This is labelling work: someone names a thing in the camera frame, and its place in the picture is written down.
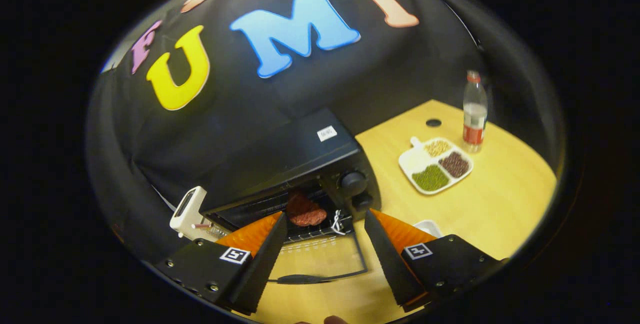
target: oven knob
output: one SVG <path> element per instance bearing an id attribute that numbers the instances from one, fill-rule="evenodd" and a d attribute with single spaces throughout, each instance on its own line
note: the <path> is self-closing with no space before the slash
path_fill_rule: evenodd
<path id="1" fill-rule="evenodd" d="M 358 171 L 346 174 L 340 180 L 340 187 L 345 191 L 346 196 L 356 196 L 366 189 L 367 178 Z"/>
<path id="2" fill-rule="evenodd" d="M 354 196 L 351 200 L 351 204 L 358 211 L 366 210 L 373 205 L 373 198 L 371 195 L 363 192 L 360 195 Z"/>

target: sectioned tray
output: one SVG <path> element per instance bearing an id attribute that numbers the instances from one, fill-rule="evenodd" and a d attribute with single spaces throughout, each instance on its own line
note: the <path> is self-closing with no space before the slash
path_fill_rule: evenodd
<path id="1" fill-rule="evenodd" d="M 449 148 L 448 148 L 448 150 L 444 151 L 443 153 L 440 153 L 440 154 L 438 154 L 436 156 L 432 156 L 427 152 L 427 150 L 425 150 L 425 146 L 430 145 L 430 144 L 435 143 L 435 142 L 438 142 L 438 141 L 445 142 L 449 146 Z M 404 153 L 402 153 L 402 155 L 400 155 L 400 157 L 398 158 L 398 163 L 400 164 L 400 168 L 402 169 L 402 171 L 407 176 L 407 179 L 409 179 L 409 182 L 411 182 L 411 184 L 413 184 L 413 186 L 415 187 L 416 190 L 418 190 L 419 192 L 422 192 L 422 194 L 425 194 L 425 195 L 437 194 L 438 192 L 441 192 L 441 191 L 443 191 L 443 190 L 455 185 L 455 183 L 459 182 L 460 180 L 466 178 L 466 176 L 469 175 L 469 173 L 474 168 L 473 160 L 471 160 L 471 158 L 462 149 L 458 148 L 458 146 L 453 144 L 453 142 L 451 142 L 451 141 L 449 141 L 447 139 L 444 139 L 444 137 L 434 137 L 433 139 L 430 139 L 428 141 L 421 142 L 418 139 L 418 137 L 414 136 L 414 137 L 411 137 L 411 144 L 413 145 L 413 148 L 411 148 L 411 149 L 405 151 Z M 459 153 L 460 157 L 469 163 L 468 164 L 468 169 L 459 178 L 454 178 L 450 174 L 450 172 L 448 172 L 439 163 L 440 159 L 446 158 L 451 153 L 454 153 L 454 152 Z M 446 183 L 446 185 L 444 185 L 443 187 L 440 187 L 440 188 L 435 189 L 433 191 L 426 191 L 423 188 L 421 188 L 414 181 L 412 175 L 420 173 L 422 171 L 425 171 L 426 167 L 428 167 L 430 165 L 437 166 L 442 171 L 442 173 L 446 176 L 446 178 L 448 178 L 449 182 Z"/>

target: grains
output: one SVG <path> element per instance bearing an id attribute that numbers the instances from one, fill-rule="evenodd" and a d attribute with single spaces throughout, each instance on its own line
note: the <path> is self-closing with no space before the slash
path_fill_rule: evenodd
<path id="1" fill-rule="evenodd" d="M 435 191 L 449 183 L 449 178 L 437 165 L 429 165 L 424 171 L 412 174 L 411 178 L 425 191 Z"/>
<path id="2" fill-rule="evenodd" d="M 438 162 L 454 178 L 460 178 L 460 176 L 469 170 L 469 163 L 462 158 L 460 153 L 455 151 L 452 152 L 451 155 L 448 155 L 448 157 L 441 158 Z"/>
<path id="3" fill-rule="evenodd" d="M 450 148 L 451 148 L 451 145 L 441 140 L 434 141 L 424 146 L 424 149 L 429 153 L 429 155 L 432 155 L 432 157 L 436 157 L 446 152 L 446 150 L 449 150 Z"/>

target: white device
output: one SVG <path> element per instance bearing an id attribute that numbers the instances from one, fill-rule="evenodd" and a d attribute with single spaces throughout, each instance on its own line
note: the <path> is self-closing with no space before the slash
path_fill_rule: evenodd
<path id="1" fill-rule="evenodd" d="M 179 237 L 187 237 L 190 240 L 206 239 L 215 242 L 229 233 L 199 213 L 206 194 L 205 189 L 197 186 L 189 190 L 180 201 L 180 205 L 169 222 L 169 226 L 178 232 Z"/>

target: meat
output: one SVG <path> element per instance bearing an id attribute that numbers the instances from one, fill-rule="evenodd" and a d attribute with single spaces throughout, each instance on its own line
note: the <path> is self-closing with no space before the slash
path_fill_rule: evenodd
<path id="1" fill-rule="evenodd" d="M 292 191 L 288 195 L 286 214 L 297 226 L 318 225 L 327 217 L 327 212 L 320 208 L 301 191 Z"/>

